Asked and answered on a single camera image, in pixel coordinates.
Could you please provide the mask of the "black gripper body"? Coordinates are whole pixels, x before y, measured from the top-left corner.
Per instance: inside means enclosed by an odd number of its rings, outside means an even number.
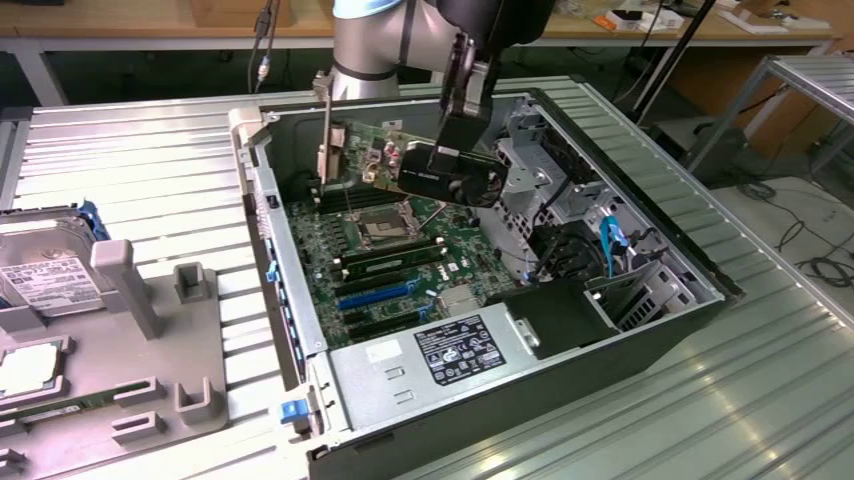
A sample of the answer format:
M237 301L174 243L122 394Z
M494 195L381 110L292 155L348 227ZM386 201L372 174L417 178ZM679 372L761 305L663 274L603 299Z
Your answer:
M542 35L553 0L437 0L436 8L477 50L498 53Z

